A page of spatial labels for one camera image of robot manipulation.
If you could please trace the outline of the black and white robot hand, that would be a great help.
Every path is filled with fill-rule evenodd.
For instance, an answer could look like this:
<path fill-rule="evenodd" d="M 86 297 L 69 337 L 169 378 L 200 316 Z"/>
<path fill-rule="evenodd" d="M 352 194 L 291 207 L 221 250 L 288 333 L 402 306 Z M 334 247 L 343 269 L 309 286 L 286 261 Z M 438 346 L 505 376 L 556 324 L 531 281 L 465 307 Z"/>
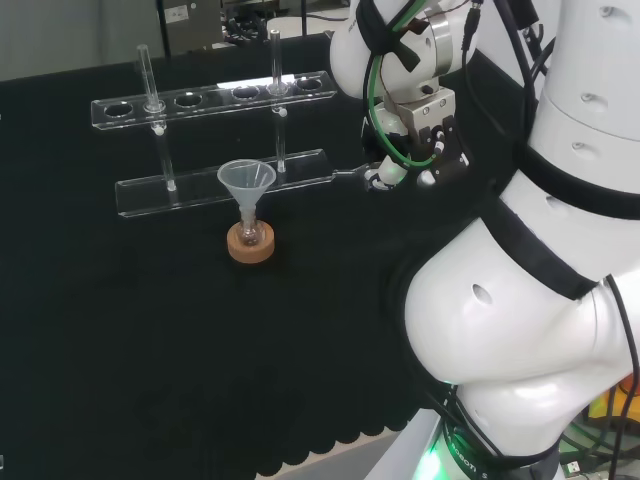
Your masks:
<path fill-rule="evenodd" d="M 390 191 L 403 181 L 422 189 L 443 187 L 468 173 L 472 156 L 459 131 L 455 92 L 440 87 L 423 98 L 398 104 L 388 95 L 374 105 L 380 130 L 390 144 L 414 166 L 394 160 L 376 136 L 373 122 L 363 121 L 361 139 L 370 165 L 367 188 Z"/>

